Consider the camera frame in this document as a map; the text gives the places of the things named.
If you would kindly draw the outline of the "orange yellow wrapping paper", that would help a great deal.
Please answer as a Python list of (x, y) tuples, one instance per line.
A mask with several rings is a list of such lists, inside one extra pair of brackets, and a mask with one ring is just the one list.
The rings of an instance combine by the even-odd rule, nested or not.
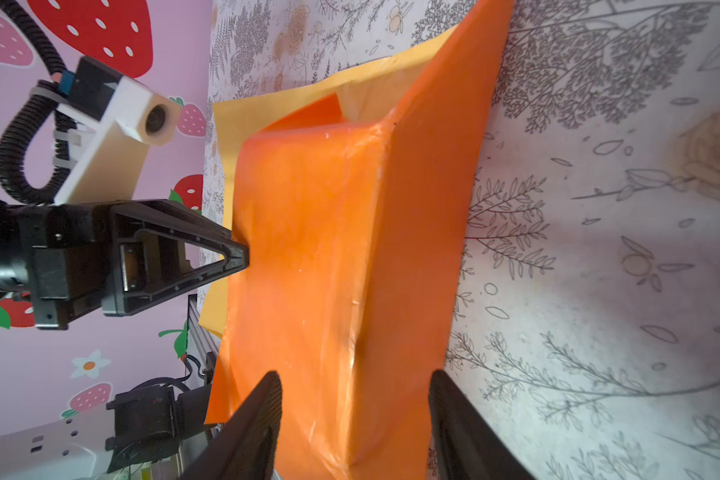
[(513, 5), (318, 84), (214, 107), (249, 266), (223, 316), (207, 418), (276, 371), (287, 479), (422, 479), (474, 174)]

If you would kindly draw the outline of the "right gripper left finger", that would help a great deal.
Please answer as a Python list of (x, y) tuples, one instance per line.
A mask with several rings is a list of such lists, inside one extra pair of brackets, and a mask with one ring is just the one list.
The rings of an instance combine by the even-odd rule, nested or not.
[(181, 480), (270, 480), (282, 419), (282, 383), (267, 372)]

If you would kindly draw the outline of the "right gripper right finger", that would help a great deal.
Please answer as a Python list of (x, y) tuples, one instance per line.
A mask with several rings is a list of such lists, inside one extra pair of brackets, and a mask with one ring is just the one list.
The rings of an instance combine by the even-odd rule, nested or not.
[(428, 401), (442, 479), (532, 478), (445, 371), (432, 373)]

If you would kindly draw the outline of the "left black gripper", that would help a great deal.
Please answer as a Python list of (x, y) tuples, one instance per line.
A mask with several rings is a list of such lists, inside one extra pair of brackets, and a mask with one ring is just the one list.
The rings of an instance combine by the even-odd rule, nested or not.
[(102, 306), (107, 316), (143, 312), (249, 266), (232, 232), (169, 200), (105, 207), (9, 205), (0, 200), (0, 297), (27, 300), (35, 327), (66, 330)]

